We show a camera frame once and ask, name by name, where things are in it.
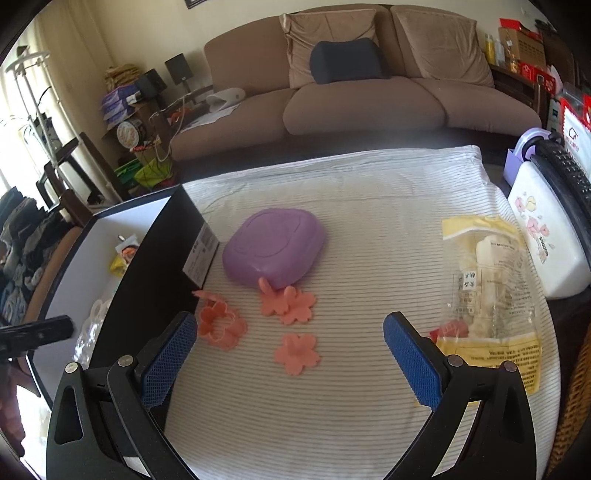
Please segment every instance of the white striped cloth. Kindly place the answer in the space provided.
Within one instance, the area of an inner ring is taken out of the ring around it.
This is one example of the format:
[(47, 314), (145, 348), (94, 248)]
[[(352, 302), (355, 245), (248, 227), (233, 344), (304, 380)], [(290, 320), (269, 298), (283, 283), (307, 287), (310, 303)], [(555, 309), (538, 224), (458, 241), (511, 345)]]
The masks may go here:
[[(249, 330), (230, 352), (196, 343), (174, 387), (170, 442), (202, 480), (383, 478), (430, 412), (417, 404), (384, 343), (384, 317), (400, 310), (423, 335), (439, 325), (449, 285), (442, 218), (499, 214), (515, 223), (478, 148), (340, 155), (185, 188), (222, 244), (267, 207), (311, 211), (327, 241), (298, 283), (318, 298), (314, 318), (290, 327), (263, 317), (257, 291), (226, 279), (217, 254), (206, 289), (226, 297)], [(556, 429), (560, 365), (537, 276), (535, 285), (543, 365), (530, 406), (540, 478)], [(273, 363), (288, 332), (316, 335), (322, 357), (299, 377)], [(468, 408), (439, 471), (453, 465), (475, 411)]]

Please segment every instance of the wall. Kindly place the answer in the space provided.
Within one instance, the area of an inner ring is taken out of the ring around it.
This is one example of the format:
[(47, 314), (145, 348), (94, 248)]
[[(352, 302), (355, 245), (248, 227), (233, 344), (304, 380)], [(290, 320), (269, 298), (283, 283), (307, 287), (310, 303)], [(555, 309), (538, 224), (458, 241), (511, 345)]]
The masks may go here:
[[(193, 87), (204, 86), (209, 71), (202, 48), (211, 38), (253, 20), (339, 0), (207, 0), (188, 10), (183, 0), (94, 0), (96, 22), (118, 64), (156, 68), (172, 85), (164, 61), (183, 52), (196, 74)], [(499, 17), (519, 19), (533, 28), (543, 15), (528, 0), (390, 0), (385, 3), (427, 5), (478, 21), (482, 32), (498, 36)], [(168, 89), (173, 98), (175, 91)]]

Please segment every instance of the metal screw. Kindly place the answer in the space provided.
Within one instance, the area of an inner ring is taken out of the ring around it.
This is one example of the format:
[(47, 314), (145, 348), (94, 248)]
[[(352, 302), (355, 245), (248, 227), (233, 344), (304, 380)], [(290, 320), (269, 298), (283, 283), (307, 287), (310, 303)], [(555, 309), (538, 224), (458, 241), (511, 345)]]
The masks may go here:
[(134, 357), (132, 357), (131, 355), (124, 355), (121, 358), (119, 358), (119, 360), (117, 360), (117, 364), (120, 367), (128, 367), (132, 363), (134, 363)]
[(76, 362), (70, 362), (69, 364), (66, 365), (66, 373), (67, 374), (72, 374), (76, 370), (78, 370), (78, 364)]
[(505, 370), (508, 372), (517, 372), (517, 365), (515, 365), (512, 361), (507, 360), (503, 363)]
[(450, 355), (447, 357), (447, 363), (452, 367), (461, 367), (464, 364), (464, 360), (459, 355)]

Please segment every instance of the beige throw pillow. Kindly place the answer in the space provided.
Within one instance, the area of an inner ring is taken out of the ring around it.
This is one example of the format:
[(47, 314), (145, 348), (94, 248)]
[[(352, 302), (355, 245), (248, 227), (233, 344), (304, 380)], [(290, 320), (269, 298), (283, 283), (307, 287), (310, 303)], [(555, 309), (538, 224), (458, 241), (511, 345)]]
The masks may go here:
[(287, 38), (290, 63), (290, 87), (301, 88), (314, 83), (310, 73), (310, 55), (320, 41), (350, 41), (358, 38), (378, 39), (374, 24), (375, 10), (340, 10), (283, 14), (281, 26)]
[(423, 78), (494, 86), (478, 46), (476, 20), (452, 12), (394, 6)]

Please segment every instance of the clear plastic bag with yellow trim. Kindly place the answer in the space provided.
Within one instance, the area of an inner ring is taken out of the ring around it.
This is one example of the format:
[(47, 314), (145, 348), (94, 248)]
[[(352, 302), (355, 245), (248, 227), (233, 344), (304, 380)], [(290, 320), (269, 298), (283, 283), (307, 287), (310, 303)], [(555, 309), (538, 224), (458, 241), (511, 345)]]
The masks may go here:
[(442, 227), (450, 293), (431, 338), (445, 355), (455, 353), (477, 367), (514, 361), (527, 392), (536, 392), (540, 337), (520, 231), (496, 216), (447, 218)]

